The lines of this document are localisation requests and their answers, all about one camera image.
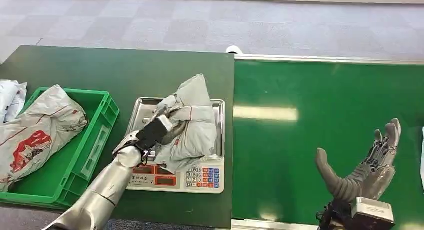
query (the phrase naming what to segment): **scale keypad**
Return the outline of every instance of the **scale keypad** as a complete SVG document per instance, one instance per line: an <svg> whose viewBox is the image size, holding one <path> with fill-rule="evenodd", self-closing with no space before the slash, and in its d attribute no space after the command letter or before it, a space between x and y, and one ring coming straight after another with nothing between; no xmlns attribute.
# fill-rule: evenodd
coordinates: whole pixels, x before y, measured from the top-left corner
<svg viewBox="0 0 424 230"><path fill-rule="evenodd" d="M219 168L189 168L185 173L185 186L196 188L219 188Z"/></svg>

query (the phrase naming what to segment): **green table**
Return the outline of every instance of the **green table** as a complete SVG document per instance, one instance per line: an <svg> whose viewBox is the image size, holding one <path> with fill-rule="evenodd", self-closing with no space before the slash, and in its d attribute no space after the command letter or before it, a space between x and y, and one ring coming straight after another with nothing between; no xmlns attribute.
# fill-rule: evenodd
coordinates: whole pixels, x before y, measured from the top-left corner
<svg viewBox="0 0 424 230"><path fill-rule="evenodd" d="M139 97L166 97L190 77L205 75L211 98L226 103L225 189L221 194L125 191L112 217L150 222L231 227L234 56L146 50L21 46L0 66L0 77L28 82L30 97L56 83L75 89L106 90L120 115L94 176L112 160Z"/></svg>
<svg viewBox="0 0 424 230"><path fill-rule="evenodd" d="M112 77L117 69L124 74ZM396 230L423 228L423 63L248 55L236 56L234 63L226 54L25 46L0 67L0 76L28 81L30 93L55 83L108 90L121 108L106 146L113 148L136 97L165 96L196 70L206 74L212 98L225 98L230 106L226 143L231 147L234 132L233 195L231 174L226 173L222 195L127 192L115 217L229 227L232 213L238 219L317 224L315 213L331 197L314 165L316 148L327 149L339 175L347 175L368 152L374 128L396 116L403 127L397 173L381 200L392 204ZM181 79L166 79L171 71L181 73ZM80 73L86 78L78 78ZM168 85L161 89L157 83L164 80ZM106 152L99 167L110 161ZM226 164L229 171L231 161ZM146 201L153 212L138 205ZM163 214L164 206L173 210L172 216Z"/></svg>
<svg viewBox="0 0 424 230"><path fill-rule="evenodd" d="M396 175L381 200L393 207L394 230L424 229L423 65L239 58L234 89L234 218L318 224L315 213L331 196L314 164L317 147L325 148L336 172L346 176L368 153L374 129L383 130L398 117L402 135ZM257 111L270 116L251 119Z"/></svg>

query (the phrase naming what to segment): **digital scale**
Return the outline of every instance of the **digital scale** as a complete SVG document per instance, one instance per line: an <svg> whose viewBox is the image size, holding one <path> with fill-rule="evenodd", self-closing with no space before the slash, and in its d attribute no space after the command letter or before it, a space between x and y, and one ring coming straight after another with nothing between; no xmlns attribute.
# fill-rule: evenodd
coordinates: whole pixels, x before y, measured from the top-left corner
<svg viewBox="0 0 424 230"><path fill-rule="evenodd" d="M163 98L139 98L135 103L126 134L142 129L153 116L156 105L162 100ZM156 153L152 151L148 156L147 165L140 165L134 169L126 189L221 193L224 190L225 179L225 102L212 100L212 108L218 133L212 155L173 174L153 164Z"/></svg>

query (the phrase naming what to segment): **stainless steel scale tray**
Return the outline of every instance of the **stainless steel scale tray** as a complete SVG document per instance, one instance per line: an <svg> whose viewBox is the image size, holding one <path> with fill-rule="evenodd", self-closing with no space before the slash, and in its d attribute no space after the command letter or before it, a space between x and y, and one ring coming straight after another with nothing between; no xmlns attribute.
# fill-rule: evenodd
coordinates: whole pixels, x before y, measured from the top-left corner
<svg viewBox="0 0 424 230"><path fill-rule="evenodd" d="M132 111L131 118L129 120L126 134L134 130L142 129L145 126L146 120L153 116L156 105L160 103L164 98L150 98L141 97L135 102L134 110ZM213 99L212 107L215 114L216 131L218 133L215 150L209 159L221 159L225 155L225 102L220 99ZM152 151L149 157L154 157L155 152Z"/></svg>

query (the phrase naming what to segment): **white plastic bag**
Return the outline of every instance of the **white plastic bag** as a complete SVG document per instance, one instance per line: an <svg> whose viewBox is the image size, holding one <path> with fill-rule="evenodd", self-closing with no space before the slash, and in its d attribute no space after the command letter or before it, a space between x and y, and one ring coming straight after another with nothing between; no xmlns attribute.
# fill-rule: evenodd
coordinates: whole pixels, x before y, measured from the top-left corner
<svg viewBox="0 0 424 230"><path fill-rule="evenodd" d="M7 110L19 90L18 87L19 83L17 81L0 80L0 125L5 121Z"/></svg>
<svg viewBox="0 0 424 230"><path fill-rule="evenodd" d="M15 120L0 125L0 191L41 168L87 123L83 108L55 85Z"/></svg>
<svg viewBox="0 0 424 230"><path fill-rule="evenodd" d="M6 117L4 118L5 122L12 121L16 116L21 112L25 105L25 98L27 97L27 83L22 83L17 87L17 93L13 98L12 103L7 109Z"/></svg>
<svg viewBox="0 0 424 230"><path fill-rule="evenodd" d="M215 147L217 126L203 74L181 84L174 95L158 104L158 109L165 104L168 107L182 107L170 118L173 124L188 121L183 133L156 151L154 162L175 173L211 155Z"/></svg>

